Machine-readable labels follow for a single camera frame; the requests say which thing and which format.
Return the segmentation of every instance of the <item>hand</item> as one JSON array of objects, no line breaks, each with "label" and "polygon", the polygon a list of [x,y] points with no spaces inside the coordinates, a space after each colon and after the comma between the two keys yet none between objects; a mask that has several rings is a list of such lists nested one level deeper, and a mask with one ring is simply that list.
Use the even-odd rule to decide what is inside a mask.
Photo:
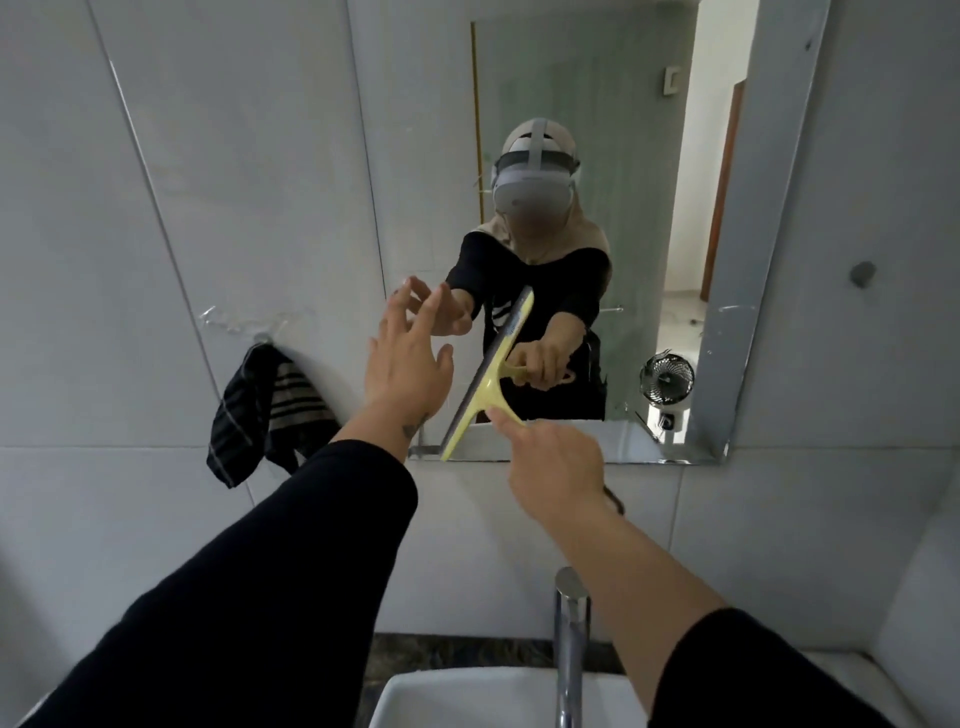
[{"label": "hand", "polygon": [[[407,308],[413,313],[420,311],[423,302],[430,296],[430,286],[422,280],[413,276],[410,278],[411,290],[413,295],[410,297],[410,303]],[[450,286],[446,283],[440,284],[441,299],[440,307],[437,309],[437,319],[433,325],[434,336],[463,336],[469,333],[473,328],[473,318],[470,311],[457,301],[450,291]]]},{"label": "hand", "polygon": [[445,344],[434,358],[430,331],[443,300],[442,287],[425,298],[413,322],[407,321],[413,282],[403,282],[387,302],[380,333],[370,340],[364,389],[367,404],[383,404],[403,418],[403,428],[420,426],[437,414],[453,381],[453,347]]},{"label": "hand", "polygon": [[596,440],[576,427],[547,420],[523,426],[499,409],[489,409],[487,415],[513,446],[510,489],[548,531],[585,506],[605,505],[603,453]]},{"label": "hand", "polygon": [[540,339],[517,344],[507,357],[507,363],[526,367],[526,376],[515,376],[514,384],[530,384],[534,389],[546,392],[560,384],[566,374],[570,357],[559,347]]}]

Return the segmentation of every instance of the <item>person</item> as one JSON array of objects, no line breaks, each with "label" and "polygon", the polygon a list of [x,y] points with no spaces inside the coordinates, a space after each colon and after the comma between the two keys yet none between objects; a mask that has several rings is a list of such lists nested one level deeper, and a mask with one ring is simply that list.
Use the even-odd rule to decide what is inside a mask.
[{"label": "person", "polygon": [[[540,160],[531,161],[534,150]],[[592,223],[577,189],[580,160],[573,136],[546,119],[520,124],[493,168],[493,217],[469,232],[446,277],[450,293],[435,333],[462,335],[484,311],[484,351],[523,290],[534,307],[508,362],[526,376],[503,382],[522,420],[603,420],[607,387],[600,339],[590,329],[612,274],[607,236]],[[425,283],[415,294],[429,295]]]},{"label": "person", "polygon": [[[417,509],[403,461],[453,377],[452,349],[431,350],[446,291],[410,324],[411,287],[391,297],[365,404],[334,441],[137,599],[25,726],[352,725]],[[616,515],[595,441],[491,416],[516,499],[586,582],[650,725],[889,725]]]}]

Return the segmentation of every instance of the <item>vr headset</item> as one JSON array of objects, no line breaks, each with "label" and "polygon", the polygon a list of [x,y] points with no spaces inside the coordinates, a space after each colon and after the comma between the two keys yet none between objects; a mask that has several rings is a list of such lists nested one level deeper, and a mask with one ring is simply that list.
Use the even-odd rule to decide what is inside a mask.
[{"label": "vr headset", "polygon": [[499,212],[555,216],[564,214],[573,202],[580,179],[580,160],[566,152],[544,148],[546,119],[535,119],[525,150],[507,152],[492,171],[493,206]]}]

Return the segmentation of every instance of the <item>fan grille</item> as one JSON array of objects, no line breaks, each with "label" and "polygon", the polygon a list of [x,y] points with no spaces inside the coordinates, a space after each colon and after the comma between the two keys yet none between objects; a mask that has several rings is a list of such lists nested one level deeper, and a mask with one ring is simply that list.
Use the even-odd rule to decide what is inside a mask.
[{"label": "fan grille", "polygon": [[679,404],[693,391],[693,367],[670,350],[650,357],[640,372],[640,392],[655,406]]}]

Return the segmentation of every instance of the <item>yellow squeegee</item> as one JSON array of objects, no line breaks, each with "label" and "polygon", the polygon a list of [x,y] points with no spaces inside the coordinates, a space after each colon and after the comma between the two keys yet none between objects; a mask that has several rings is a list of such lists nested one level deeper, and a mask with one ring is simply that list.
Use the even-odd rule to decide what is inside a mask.
[{"label": "yellow squeegee", "polygon": [[483,357],[483,364],[480,365],[480,369],[473,376],[473,381],[467,389],[467,395],[460,402],[457,414],[453,416],[453,420],[450,422],[444,441],[440,445],[441,460],[449,460],[450,455],[453,454],[453,449],[457,447],[457,443],[464,436],[473,418],[489,407],[502,409],[523,425],[523,421],[503,399],[500,379],[516,374],[516,370],[506,364],[507,356],[513,349],[516,337],[523,328],[523,324],[533,307],[534,291],[527,286],[520,292],[519,298],[516,299],[507,323],[496,334],[496,338],[487,349],[487,353]]}]

